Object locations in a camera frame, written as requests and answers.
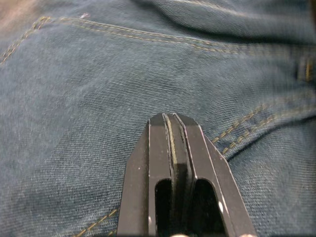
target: denim fabric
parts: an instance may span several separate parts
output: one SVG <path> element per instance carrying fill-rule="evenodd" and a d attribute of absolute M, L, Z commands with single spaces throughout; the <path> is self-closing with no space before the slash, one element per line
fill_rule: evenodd
<path fill-rule="evenodd" d="M 316 233 L 307 1 L 13 2 L 0 18 L 0 236 L 114 235 L 126 161 L 161 112 L 201 124 L 258 236 Z"/>

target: blue denim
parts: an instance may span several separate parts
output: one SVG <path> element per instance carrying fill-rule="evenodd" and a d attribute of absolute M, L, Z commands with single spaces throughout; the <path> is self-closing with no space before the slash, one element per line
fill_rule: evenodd
<path fill-rule="evenodd" d="M 17 7 L 0 19 L 0 236 L 115 235 L 126 161 L 161 112 L 202 126 L 258 236 L 316 233 L 309 2 Z"/>

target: double stitching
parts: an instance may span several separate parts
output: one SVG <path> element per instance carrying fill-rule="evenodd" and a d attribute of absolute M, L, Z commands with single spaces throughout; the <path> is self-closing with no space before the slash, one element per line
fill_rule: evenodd
<path fill-rule="evenodd" d="M 137 37 L 137 36 L 124 35 L 124 34 L 111 32 L 111 31 L 103 31 L 103 30 L 92 29 L 92 28 L 81 26 L 81 25 L 77 25 L 75 23 L 64 23 L 64 22 L 61 22 L 61 24 L 74 25 L 74 26 L 81 27 L 81 28 L 88 29 L 88 30 L 92 30 L 92 31 L 106 32 L 106 33 L 110 33 L 110 34 L 113 34 L 113 35 L 118 35 L 118 36 L 123 36 L 123 37 L 128 37 L 128 38 L 134 38 L 134 39 L 138 39 L 138 40 L 166 42 L 166 43 L 180 43 L 180 44 L 187 44 L 187 45 L 190 45 L 190 46 L 192 46 L 194 48 L 198 48 L 198 49 L 202 49 L 202 50 L 206 50 L 206 51 L 238 54 L 237 51 L 228 50 L 228 49 L 204 48 L 204 47 L 199 47 L 199 46 L 197 46 L 195 44 L 191 44 L 191 43 L 187 43 L 187 42 L 180 42 L 180 41 L 170 41 L 170 40 L 160 40 L 160 39 L 146 39 L 146 38 L 141 38 L 141 37 Z"/>
<path fill-rule="evenodd" d="M 94 222 L 94 223 L 91 224 L 88 228 L 82 230 L 80 233 L 74 235 L 73 237 L 80 237 L 80 236 L 82 236 L 85 232 L 90 231 L 93 227 L 99 225 L 102 221 L 104 221 L 104 220 L 107 219 L 108 217 L 114 215 L 117 211 L 118 211 L 118 209 L 113 210 L 110 214 L 105 215 L 105 216 L 102 217 L 99 221 Z M 109 232 L 108 236 L 112 235 L 113 233 L 114 233 L 114 231 Z"/>
<path fill-rule="evenodd" d="M 2 55 L 3 59 L 1 60 L 0 64 L 4 63 L 7 60 L 7 58 L 15 51 L 15 49 L 21 44 L 23 40 L 25 40 L 29 35 L 34 33 L 35 30 L 39 30 L 42 27 L 42 25 L 46 23 L 49 19 L 50 17 L 41 17 L 38 21 L 36 21 L 31 29 L 24 33 L 20 39 L 18 39 L 7 49 L 7 51 Z"/>
<path fill-rule="evenodd" d="M 261 48 L 263 51 L 255 52 L 253 50 L 250 50 L 248 45 L 233 45 L 233 44 L 229 44 L 229 43 L 210 42 L 210 41 L 205 41 L 205 40 L 197 40 L 197 39 L 193 39 L 193 38 L 175 37 L 175 36 L 168 36 L 168 35 L 159 34 L 159 33 L 142 32 L 142 31 L 133 30 L 133 29 L 129 29 L 129 28 L 124 28 L 124 27 L 120 27 L 120 26 L 113 26 L 113 25 L 108 25 L 108 24 L 95 23 L 95 22 L 91 22 L 91 21 L 87 21 L 87 20 L 83 20 L 83 19 L 57 18 L 54 21 L 53 20 L 49 21 L 50 19 L 51 19 L 50 17 L 41 17 L 38 21 L 36 21 L 33 24 L 32 28 L 30 30 L 28 30 L 24 35 L 22 35 L 21 38 L 16 43 L 12 44 L 8 48 L 8 50 L 2 55 L 3 59 L 1 60 L 0 65 L 7 60 L 7 58 L 15 51 L 15 49 L 20 45 L 20 43 L 24 39 L 26 39 L 35 30 L 40 29 L 44 23 L 61 23 L 61 24 L 65 24 L 65 25 L 75 25 L 77 27 L 81 27 L 81 28 L 84 28 L 84 29 L 92 30 L 92 31 L 106 32 L 106 33 L 110 33 L 110 34 L 113 34 L 113 35 L 118 35 L 118 36 L 123 36 L 123 37 L 128 37 L 128 38 L 134 38 L 134 39 L 139 39 L 139 40 L 145 40 L 145 41 L 157 41 L 157 42 L 166 42 L 166 43 L 181 43 L 181 44 L 190 45 L 190 46 L 192 46 L 194 48 L 201 49 L 201 50 L 204 50 L 204 51 L 230 53 L 230 54 L 240 54 L 240 53 L 244 52 L 245 54 L 253 55 L 253 56 L 254 55 L 258 55 L 258 56 L 260 56 L 260 55 L 262 55 L 262 56 L 265 56 L 265 55 L 275 55 L 275 56 L 286 56 L 286 55 L 289 55 L 288 53 L 274 53 L 275 50 L 274 51 L 267 51 L 266 48 L 260 47 L 260 46 L 255 46 L 255 47 L 257 49 Z M 100 26 L 100 27 L 103 27 L 103 28 L 117 29 L 117 30 L 130 32 L 130 33 L 134 33 L 134 34 L 139 34 L 139 35 L 149 35 L 149 36 L 154 36 L 154 37 L 175 39 L 175 40 L 178 40 L 178 41 L 161 40 L 161 39 L 147 39 L 147 38 L 142 38 L 142 37 L 138 37 L 138 36 L 120 34 L 120 33 L 106 31 L 106 30 L 92 29 L 92 28 L 89 28 L 89 27 L 82 26 L 82 25 L 80 25 L 80 23 L 94 25 L 94 26 Z M 223 47 L 223 48 L 226 48 L 226 49 L 206 48 L 206 47 L 201 47 L 199 45 L 193 44 L 191 42 L 197 42 L 197 43 L 201 43 L 201 44 L 209 45 L 209 46 L 218 46 L 218 47 Z M 290 49 L 291 50 L 295 49 L 296 52 L 302 53 L 302 51 L 309 52 L 310 50 L 314 50 L 316 48 L 314 48 L 314 47 L 312 48 L 312 47 L 291 46 Z"/>
<path fill-rule="evenodd" d="M 271 103 L 265 103 L 262 104 L 258 107 L 256 107 L 253 111 L 251 111 L 249 114 L 245 115 L 244 117 L 238 119 L 237 121 L 235 121 L 232 126 L 230 126 L 226 131 L 222 132 L 221 135 L 219 135 L 218 137 L 215 137 L 212 142 L 216 143 L 219 142 L 222 138 L 224 138 L 225 136 L 227 136 L 228 134 L 230 134 L 233 130 L 235 130 L 238 126 L 240 126 L 241 124 L 243 124 L 244 122 L 248 121 L 249 119 L 251 119 L 254 115 L 258 114 L 259 112 L 263 112 L 266 109 L 278 105 L 278 104 L 282 104 L 282 103 L 286 103 L 286 102 L 290 102 L 296 99 L 300 99 L 300 98 L 310 98 L 313 97 L 314 94 L 300 94 L 300 95 L 296 95 L 296 96 L 290 96 L 290 97 L 283 97 L 280 99 L 277 99 Z"/>
<path fill-rule="evenodd" d="M 162 38 L 167 38 L 167 39 L 175 39 L 175 40 L 184 40 L 187 42 L 197 42 L 197 43 L 202 43 L 202 44 L 207 44 L 210 46 L 218 46 L 218 47 L 224 47 L 224 48 L 232 48 L 235 50 L 249 50 L 249 53 L 257 55 L 258 53 L 250 50 L 249 49 L 249 45 L 237 45 L 237 44 L 230 44 L 230 43 L 220 43 L 220 42 L 211 42 L 211 41 L 207 41 L 207 40 L 201 40 L 201 39 L 194 39 L 194 38 L 186 38 L 186 37 L 176 37 L 176 36 L 169 36 L 169 35 L 165 35 L 165 34 L 160 34 L 160 33 L 151 33 L 151 32 L 144 32 L 144 31 L 139 31 L 139 30 L 134 30 L 134 29 L 130 29 L 130 28 L 125 28 L 125 27 L 120 27 L 120 26 L 114 26 L 114 25 L 109 25 L 109 24 L 104 24 L 104 23 L 96 23 L 96 22 L 92 22 L 92 21 L 88 21 L 88 20 L 84 20 L 84 19 L 76 19 L 76 18 L 67 18 L 67 17 L 63 17 L 60 19 L 57 19 L 56 22 L 60 22 L 63 23 L 61 21 L 69 21 L 69 22 L 78 22 L 78 23 L 87 23 L 89 25 L 92 26 L 100 26 L 103 28 L 112 28 L 112 29 L 117 29 L 117 30 L 121 30 L 121 31 L 125 31 L 125 32 L 131 32 L 131 33 L 135 33 L 135 34 L 140 34 L 140 35 L 149 35 L 149 36 L 157 36 L 157 37 L 162 37 Z M 279 47 L 281 48 L 282 45 L 280 44 L 275 44 L 275 47 Z M 255 49 L 261 49 L 261 50 L 267 50 L 266 47 L 262 47 L 262 46 L 254 46 Z M 293 45 L 291 46 L 291 49 L 293 50 L 297 50 L 297 51 L 302 51 L 302 50 L 315 50 L 316 47 L 302 47 L 302 46 L 297 46 L 297 45 Z"/>
<path fill-rule="evenodd" d="M 116 232 L 117 232 L 116 230 L 112 230 L 112 231 L 108 232 L 107 236 L 111 236 L 111 235 L 115 234 Z"/>
<path fill-rule="evenodd" d="M 222 154 L 224 155 L 227 153 L 230 149 L 234 148 L 237 144 L 241 143 L 243 139 L 247 138 L 249 135 L 255 133 L 259 128 L 269 124 L 272 121 L 275 121 L 277 119 L 281 119 L 283 117 L 287 116 L 293 116 L 293 115 L 298 115 L 300 113 L 304 112 L 312 112 L 316 109 L 316 106 L 306 106 L 300 109 L 294 109 L 288 112 L 280 113 L 280 114 L 274 114 L 269 116 L 268 118 L 260 121 L 257 125 L 254 125 L 250 128 L 250 131 L 247 130 L 244 132 L 243 135 L 239 136 L 235 141 L 233 141 L 228 147 L 225 147 L 222 151 Z"/>

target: yellow stitching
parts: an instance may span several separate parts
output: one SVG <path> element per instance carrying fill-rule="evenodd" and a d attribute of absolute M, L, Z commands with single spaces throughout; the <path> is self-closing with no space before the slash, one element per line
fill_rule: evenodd
<path fill-rule="evenodd" d="M 312 62 L 308 62 L 306 65 L 306 81 L 311 81 L 311 75 L 312 75 Z"/>
<path fill-rule="evenodd" d="M 96 225 L 100 224 L 102 221 L 104 221 L 106 218 L 112 216 L 114 213 L 116 213 L 118 210 L 115 209 L 113 210 L 110 214 L 105 215 L 104 217 L 102 217 L 101 220 L 94 222 L 93 224 L 91 224 L 88 228 L 82 230 L 79 234 L 74 235 L 73 237 L 80 237 L 82 236 L 86 231 L 90 231 L 93 227 L 95 227 Z"/>
<path fill-rule="evenodd" d="M 106 32 L 106 33 L 110 33 L 110 34 L 113 34 L 113 35 L 118 35 L 118 36 L 123 36 L 123 37 L 128 37 L 128 38 L 134 38 L 134 39 L 139 39 L 139 40 L 166 42 L 166 43 L 181 43 L 181 44 L 191 45 L 194 48 L 203 49 L 203 50 L 206 50 L 206 51 L 238 54 L 237 51 L 232 51 L 232 50 L 227 50 L 227 49 L 203 48 L 203 47 L 198 47 L 195 44 L 190 44 L 190 43 L 180 42 L 180 41 L 170 41 L 170 40 L 160 40 L 160 39 L 146 39 L 146 38 L 141 38 L 141 37 L 137 37 L 137 36 L 123 35 L 123 34 L 114 33 L 114 32 L 110 32 L 110 31 L 96 30 L 96 29 L 84 27 L 84 26 L 81 26 L 81 25 L 77 25 L 77 24 L 74 24 L 74 23 L 63 23 L 63 22 L 61 22 L 61 24 L 74 25 L 74 26 L 81 27 L 81 28 L 88 29 L 88 30 L 92 30 L 92 31 Z"/>
<path fill-rule="evenodd" d="M 203 44 L 212 45 L 212 46 L 227 47 L 227 48 L 233 48 L 233 49 L 244 49 L 244 50 L 248 49 L 248 45 L 235 45 L 235 44 L 229 44 L 229 43 L 210 42 L 210 41 L 206 41 L 206 40 L 201 40 L 201 39 L 198 40 L 198 39 L 187 38 L 187 37 L 168 36 L 168 35 L 164 35 L 164 34 L 160 34 L 160 33 L 152 33 L 152 32 L 149 33 L 149 32 L 133 30 L 133 29 L 130 29 L 130 28 L 125 28 L 125 27 L 120 27 L 120 26 L 114 26 L 114 25 L 109 25 L 109 24 L 104 24 L 104 23 L 96 23 L 96 22 L 83 20 L 83 19 L 63 17 L 63 18 L 59 18 L 57 20 L 58 21 L 65 20 L 65 21 L 70 21 L 70 22 L 77 21 L 79 23 L 85 23 L 85 24 L 87 23 L 87 24 L 90 24 L 90 25 L 100 26 L 100 27 L 103 27 L 103 28 L 113 28 L 113 29 L 122 30 L 122 31 L 126 31 L 126 32 L 132 32 L 132 33 L 141 34 L 141 35 L 158 36 L 158 37 L 169 38 L 169 39 L 194 41 L 194 42 L 203 43 Z M 298 51 L 311 50 L 310 48 L 302 48 L 301 46 L 292 46 L 291 48 L 295 49 L 295 50 L 298 50 Z M 255 53 L 254 51 L 251 51 L 251 50 L 248 52 L 248 54 L 249 55 L 261 55 L 260 53 Z"/>
<path fill-rule="evenodd" d="M 277 99 L 276 101 L 273 101 L 271 103 L 267 103 L 267 104 L 262 104 L 261 106 L 258 106 L 254 109 L 254 111 L 251 111 L 249 114 L 247 114 L 246 116 L 242 117 L 242 119 L 239 119 L 239 121 L 235 121 L 233 123 L 233 125 L 231 127 L 228 128 L 227 131 L 224 131 L 221 133 L 220 136 L 218 137 L 215 137 L 212 142 L 213 143 L 216 143 L 218 142 L 220 139 L 222 139 L 223 137 L 225 137 L 226 135 L 228 135 L 229 133 L 231 133 L 231 131 L 233 131 L 234 129 L 236 129 L 239 125 L 241 125 L 243 122 L 246 122 L 247 120 L 251 119 L 254 115 L 256 115 L 257 113 L 259 112 L 262 112 L 264 110 L 266 110 L 267 108 L 271 107 L 271 106 L 274 106 L 274 105 L 277 105 L 279 103 L 284 103 L 284 102 L 289 102 L 291 100 L 295 100 L 295 99 L 298 99 L 298 98 L 305 98 L 305 97 L 312 97 L 313 94 L 311 95 L 308 95 L 306 93 L 304 93 L 305 96 L 302 96 L 302 95 L 297 95 L 297 96 L 291 96 L 291 97 L 285 97 L 285 98 L 280 98 L 280 99 Z"/>
<path fill-rule="evenodd" d="M 120 27 L 120 26 L 114 26 L 114 25 L 109 25 L 109 24 L 104 24 L 104 23 L 96 23 L 96 22 L 87 21 L 87 20 L 83 20 L 83 19 L 63 17 L 60 20 L 67 20 L 70 22 L 72 22 L 72 21 L 84 22 L 84 23 L 87 23 L 87 24 L 90 24 L 93 26 L 100 26 L 103 28 L 113 28 L 113 29 L 117 29 L 117 30 L 121 30 L 121 31 L 132 32 L 132 33 L 141 34 L 141 35 L 159 36 L 159 37 L 168 38 L 168 39 L 195 41 L 198 43 L 205 43 L 205 44 L 212 45 L 212 46 L 223 46 L 223 47 L 227 46 L 227 47 L 232 47 L 232 48 L 248 48 L 246 45 L 233 45 L 233 44 L 229 44 L 229 43 L 215 43 L 215 42 L 209 42 L 209 41 L 198 40 L 198 39 L 193 39 L 193 38 L 168 36 L 168 35 L 159 34 L 159 33 L 148 33 L 148 32 L 144 32 L 144 31 L 132 30 L 132 29 Z"/>
<path fill-rule="evenodd" d="M 309 111 L 313 111 L 314 109 L 316 108 L 316 106 L 305 106 L 303 107 L 303 109 L 294 109 L 294 110 L 291 110 L 289 112 L 285 112 L 285 113 L 281 113 L 281 114 L 275 114 L 275 115 L 271 115 L 269 116 L 268 118 L 262 120 L 259 122 L 259 125 L 255 125 L 253 127 L 251 127 L 251 132 L 246 132 L 244 133 L 242 136 L 238 137 L 238 139 L 235 141 L 235 142 L 232 142 L 229 147 L 225 147 L 223 149 L 223 152 L 222 154 L 224 155 L 229 149 L 233 148 L 236 146 L 236 142 L 237 144 L 239 144 L 244 138 L 246 138 L 247 136 L 249 136 L 251 133 L 255 132 L 258 128 L 261 128 L 263 127 L 264 125 L 272 122 L 273 120 L 276 120 L 276 119 L 279 119 L 281 117 L 284 117 L 284 116 L 292 116 L 292 115 L 296 115 L 296 114 L 299 114 L 299 113 L 302 113 L 302 112 L 309 112 Z"/>
<path fill-rule="evenodd" d="M 111 231 L 111 232 L 108 233 L 108 236 L 111 236 L 111 235 L 115 234 L 116 232 L 117 232 L 116 230 Z"/>
<path fill-rule="evenodd" d="M 13 43 L 7 51 L 2 55 L 3 60 L 0 62 L 0 64 L 4 63 L 7 58 L 15 51 L 15 49 L 20 45 L 20 43 L 25 40 L 30 34 L 32 34 L 35 30 L 39 30 L 41 26 L 47 22 L 50 19 L 50 17 L 41 17 L 39 20 L 37 20 L 35 23 L 33 23 L 31 29 L 29 29 L 26 33 L 24 33 L 20 39 L 18 39 L 15 43 Z"/>

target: seam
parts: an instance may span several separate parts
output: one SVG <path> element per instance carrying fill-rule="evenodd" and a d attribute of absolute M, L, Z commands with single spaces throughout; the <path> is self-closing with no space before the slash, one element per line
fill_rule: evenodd
<path fill-rule="evenodd" d="M 92 30 L 92 31 L 106 32 L 106 33 L 110 33 L 110 34 L 113 34 L 113 35 L 118 35 L 118 36 L 123 36 L 123 37 L 128 37 L 128 38 L 134 38 L 134 39 L 138 39 L 138 40 L 156 41 L 156 42 L 166 42 L 166 43 L 180 43 L 180 44 L 187 44 L 187 45 L 190 45 L 190 46 L 192 46 L 192 47 L 194 47 L 194 48 L 198 48 L 198 49 L 202 49 L 202 50 L 206 50 L 206 51 L 238 54 L 238 52 L 237 52 L 237 51 L 234 51 L 234 50 L 215 49 L 215 48 L 204 48 L 204 47 L 199 47 L 199 46 L 197 46 L 197 45 L 195 45 L 195 44 L 191 44 L 191 43 L 187 43 L 187 42 L 180 42 L 180 41 L 160 40 L 160 39 L 146 39 L 146 38 L 141 38 L 141 37 L 137 37 L 137 36 L 123 35 L 123 34 L 111 32 L 111 31 L 96 30 L 96 29 L 84 27 L 84 26 L 81 26 L 81 25 L 77 25 L 77 24 L 75 24 L 75 23 L 64 23 L 64 22 L 61 22 L 61 24 L 64 24 L 64 25 L 74 25 L 74 26 L 81 27 L 81 28 L 88 29 L 88 30 Z"/>
<path fill-rule="evenodd" d="M 233 45 L 233 44 L 226 44 L 226 43 L 215 43 L 215 42 L 209 42 L 206 40 L 198 40 L 198 39 L 192 39 L 192 38 L 186 38 L 186 37 L 177 37 L 177 36 L 168 36 L 168 35 L 164 35 L 164 34 L 160 34 L 160 33 L 148 33 L 148 32 L 144 32 L 144 31 L 138 31 L 138 30 L 132 30 L 129 28 L 125 28 L 125 27 L 120 27 L 120 26 L 114 26 L 114 25 L 109 25 L 109 24 L 104 24 L 104 23 L 96 23 L 96 22 L 92 22 L 92 21 L 88 21 L 88 20 L 83 20 L 83 19 L 76 19 L 76 18 L 66 18 L 63 17 L 60 20 L 69 20 L 69 21 L 78 21 L 78 22 L 84 22 L 93 26 L 100 26 L 103 28 L 113 28 L 113 29 L 117 29 L 117 30 L 122 30 L 122 31 L 126 31 L 126 32 L 131 32 L 131 33 L 136 33 L 136 34 L 141 34 L 141 35 L 149 35 L 149 36 L 159 36 L 159 37 L 163 37 L 163 38 L 168 38 L 168 39 L 176 39 L 176 40 L 189 40 L 189 41 L 194 41 L 194 42 L 198 42 L 198 43 L 205 43 L 208 45 L 212 45 L 212 46 L 221 46 L 221 47 L 232 47 L 232 48 L 247 48 L 246 45 Z"/>
<path fill-rule="evenodd" d="M 87 24 L 90 24 L 90 25 L 93 25 L 93 26 L 100 26 L 100 27 L 103 27 L 103 28 L 112 28 L 112 29 L 122 30 L 122 31 L 126 31 L 126 32 L 131 32 L 131 33 L 136 33 L 136 34 L 140 34 L 140 35 L 149 35 L 149 36 L 158 36 L 158 37 L 163 37 L 163 38 L 168 38 L 168 39 L 194 41 L 194 42 L 203 43 L 203 44 L 207 44 L 207 45 L 211 45 L 211 46 L 219 46 L 219 47 L 226 47 L 226 48 L 228 47 L 228 48 L 233 48 L 233 49 L 244 49 L 244 50 L 249 48 L 248 45 L 236 45 L 236 44 L 230 44 L 230 43 L 210 42 L 210 41 L 202 40 L 202 39 L 169 36 L 169 35 L 165 35 L 165 34 L 152 33 L 152 32 L 149 33 L 149 32 L 134 30 L 134 29 L 121 27 L 121 26 L 115 26 L 115 25 L 110 25 L 110 24 L 105 24 L 105 23 L 97 23 L 97 22 L 88 21 L 88 20 L 84 20 L 84 19 L 62 17 L 59 20 L 60 21 L 65 20 L 65 21 L 70 21 L 70 22 L 77 21 L 78 23 L 87 23 Z M 300 50 L 300 51 L 306 49 L 306 48 L 302 48 L 302 47 L 299 47 L 299 46 L 292 46 L 291 48 L 292 49 L 296 49 L 296 50 Z"/>
<path fill-rule="evenodd" d="M 107 236 L 111 236 L 111 235 L 115 234 L 116 232 L 117 232 L 117 230 L 112 230 L 112 231 L 108 232 Z"/>
<path fill-rule="evenodd" d="M 301 98 L 311 98 L 313 97 L 313 93 L 311 94 L 307 94 L 307 93 L 303 93 L 297 96 L 290 96 L 290 97 L 283 97 L 280 99 L 277 99 L 271 103 L 264 103 L 258 107 L 256 107 L 254 110 L 252 110 L 249 114 L 243 116 L 242 118 L 239 118 L 237 121 L 233 122 L 233 124 L 224 132 L 221 133 L 221 135 L 215 137 L 212 142 L 216 143 L 219 142 L 222 138 L 224 138 L 226 135 L 230 134 L 233 130 L 235 130 L 238 126 L 240 126 L 241 124 L 243 124 L 244 122 L 248 121 L 249 119 L 251 119 L 253 116 L 255 116 L 256 114 L 258 114 L 259 112 L 263 112 L 265 110 L 267 110 L 268 108 L 278 105 L 278 104 L 282 104 L 282 103 L 286 103 L 286 102 L 290 102 L 296 99 L 301 99 Z"/>
<path fill-rule="evenodd" d="M 39 30 L 42 25 L 44 23 L 46 23 L 48 20 L 50 19 L 50 17 L 41 17 L 39 20 L 37 20 L 32 27 L 26 32 L 24 33 L 20 39 L 18 39 L 15 43 L 13 43 L 8 49 L 7 51 L 2 55 L 2 60 L 0 62 L 0 65 L 2 63 L 4 63 L 7 58 L 16 50 L 16 48 L 21 44 L 21 42 L 23 42 L 23 40 L 25 40 L 29 35 L 31 35 L 32 33 L 34 33 L 34 31 Z"/>
<path fill-rule="evenodd" d="M 303 112 L 311 112 L 313 110 L 316 109 L 316 106 L 309 106 L 309 107 L 304 107 L 300 108 L 300 109 L 295 109 L 295 110 L 291 110 L 285 113 L 280 113 L 280 114 L 274 114 L 269 116 L 268 118 L 260 121 L 257 125 L 252 126 L 249 130 L 245 131 L 243 135 L 239 136 L 235 141 L 233 141 L 228 147 L 225 147 L 222 151 L 222 154 L 224 155 L 227 151 L 229 151 L 230 149 L 234 148 L 237 144 L 239 144 L 240 142 L 242 142 L 242 140 L 246 137 L 248 137 L 249 135 L 253 134 L 256 130 L 258 130 L 259 128 L 269 124 L 270 122 L 276 120 L 276 119 L 280 119 L 282 117 L 286 117 L 286 116 L 293 116 L 293 115 L 297 115 Z"/>
<path fill-rule="evenodd" d="M 99 225 L 102 221 L 104 221 L 105 219 L 107 219 L 108 217 L 112 216 L 113 214 L 115 214 L 118 211 L 118 209 L 113 210 L 110 214 L 107 214 L 105 216 L 103 216 L 99 221 L 96 221 L 94 223 L 92 223 L 88 228 L 82 230 L 80 233 L 74 235 L 73 237 L 80 237 L 82 236 L 85 232 L 90 231 L 93 227 Z"/>

